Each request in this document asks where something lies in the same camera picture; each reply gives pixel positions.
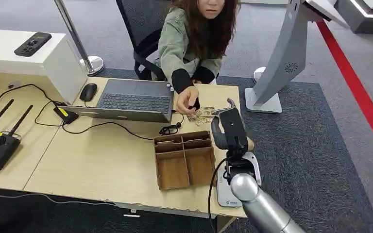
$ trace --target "black sleeve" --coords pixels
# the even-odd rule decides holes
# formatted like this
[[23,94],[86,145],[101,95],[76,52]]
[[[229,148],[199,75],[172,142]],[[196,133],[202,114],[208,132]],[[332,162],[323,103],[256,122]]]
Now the black sleeve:
[[191,77],[185,69],[177,69],[172,73],[172,87],[179,94],[187,87],[193,86]]
[[192,79],[201,81],[204,84],[209,84],[215,79],[214,73],[206,67],[198,67]]

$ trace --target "red floor stripe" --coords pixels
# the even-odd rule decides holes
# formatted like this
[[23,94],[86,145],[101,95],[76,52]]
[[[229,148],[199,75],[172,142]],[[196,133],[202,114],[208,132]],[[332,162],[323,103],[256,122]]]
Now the red floor stripe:
[[341,47],[335,40],[334,35],[332,35],[326,23],[323,21],[317,22],[317,25],[322,36],[324,37],[325,42],[327,43],[329,50],[331,51],[332,56],[335,59],[335,62],[338,65],[339,70],[341,71],[341,74],[344,76],[344,79],[353,93],[359,107],[361,108],[361,111],[373,129],[373,101],[362,85],[347,57],[342,52]]

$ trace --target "laptop keyboard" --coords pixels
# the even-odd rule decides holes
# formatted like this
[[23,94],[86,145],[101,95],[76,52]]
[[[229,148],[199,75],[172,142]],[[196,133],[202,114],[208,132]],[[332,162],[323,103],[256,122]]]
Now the laptop keyboard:
[[170,103],[171,97],[103,94],[98,107],[168,113]]

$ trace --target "woman's hand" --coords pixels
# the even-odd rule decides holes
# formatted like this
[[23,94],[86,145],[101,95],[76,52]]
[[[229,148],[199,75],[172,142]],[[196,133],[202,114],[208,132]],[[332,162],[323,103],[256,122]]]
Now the woman's hand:
[[195,86],[189,86],[183,92],[178,95],[178,101],[176,103],[176,111],[183,114],[189,115],[196,111],[196,108],[188,109],[195,105],[195,101],[199,96],[198,89]]

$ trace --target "chair mesh backrest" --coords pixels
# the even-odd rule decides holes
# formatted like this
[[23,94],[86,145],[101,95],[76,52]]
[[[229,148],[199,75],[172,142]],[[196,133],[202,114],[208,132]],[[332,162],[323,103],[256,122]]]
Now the chair mesh backrest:
[[134,49],[149,35],[160,31],[170,0],[117,0]]

